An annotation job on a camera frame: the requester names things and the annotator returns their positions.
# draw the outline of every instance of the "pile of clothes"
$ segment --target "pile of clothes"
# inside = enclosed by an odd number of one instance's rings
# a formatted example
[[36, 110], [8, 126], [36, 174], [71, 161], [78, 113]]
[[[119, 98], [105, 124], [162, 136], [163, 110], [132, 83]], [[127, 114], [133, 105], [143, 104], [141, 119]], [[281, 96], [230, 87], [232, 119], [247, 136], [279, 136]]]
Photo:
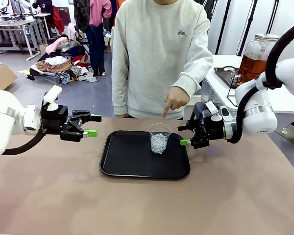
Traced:
[[86, 50], [67, 35], [48, 40], [49, 46], [36, 64], [30, 67], [30, 75], [42, 77], [56, 84], [86, 80], [95, 82]]

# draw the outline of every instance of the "cardboard box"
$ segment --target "cardboard box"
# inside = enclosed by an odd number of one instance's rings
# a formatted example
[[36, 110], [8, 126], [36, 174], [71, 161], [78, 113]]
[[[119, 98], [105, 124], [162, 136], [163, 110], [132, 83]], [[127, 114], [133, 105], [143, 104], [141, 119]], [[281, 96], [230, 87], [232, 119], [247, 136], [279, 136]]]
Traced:
[[17, 75], [7, 65], [0, 66], [0, 90], [7, 88], [17, 78]]
[[43, 56], [46, 53], [46, 48], [47, 48], [48, 44], [43, 44], [40, 45], [40, 55]]
[[106, 53], [111, 53], [110, 42], [111, 42], [110, 38], [104, 37], [104, 43], [106, 44], [106, 50], [104, 52]]

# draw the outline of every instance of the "sleeve cuff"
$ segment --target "sleeve cuff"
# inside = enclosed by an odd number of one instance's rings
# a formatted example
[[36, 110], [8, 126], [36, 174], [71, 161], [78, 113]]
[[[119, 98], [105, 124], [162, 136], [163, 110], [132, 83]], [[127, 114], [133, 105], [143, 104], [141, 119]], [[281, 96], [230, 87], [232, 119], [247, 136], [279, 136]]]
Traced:
[[123, 114], [127, 114], [127, 106], [113, 106], [114, 109], [114, 114], [115, 115], [123, 115]]
[[200, 85], [197, 85], [193, 79], [186, 75], [180, 76], [180, 78], [172, 85], [172, 87], [182, 88], [188, 94], [190, 99], [194, 93], [200, 89]]

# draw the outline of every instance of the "pink clothing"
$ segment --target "pink clothing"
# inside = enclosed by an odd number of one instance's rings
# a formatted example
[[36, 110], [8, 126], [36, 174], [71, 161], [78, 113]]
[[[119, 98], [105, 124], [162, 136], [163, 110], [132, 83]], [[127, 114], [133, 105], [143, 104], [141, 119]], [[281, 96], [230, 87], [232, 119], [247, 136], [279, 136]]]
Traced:
[[58, 46], [61, 44], [63, 41], [68, 41], [69, 39], [66, 37], [61, 37], [57, 39], [54, 43], [50, 44], [48, 47], [46, 47], [46, 52], [48, 55], [51, 54], [51, 52], [54, 52], [57, 50]]
[[99, 26], [102, 23], [102, 8], [105, 9], [103, 17], [110, 18], [112, 13], [110, 0], [90, 0], [89, 25]]

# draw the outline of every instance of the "cup of ice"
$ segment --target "cup of ice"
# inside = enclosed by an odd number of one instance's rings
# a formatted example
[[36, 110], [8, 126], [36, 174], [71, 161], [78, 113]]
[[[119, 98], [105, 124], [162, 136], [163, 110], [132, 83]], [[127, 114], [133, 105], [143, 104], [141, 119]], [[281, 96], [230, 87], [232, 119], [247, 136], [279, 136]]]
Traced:
[[167, 148], [171, 128], [168, 125], [156, 123], [149, 127], [151, 150], [155, 154], [163, 154]]

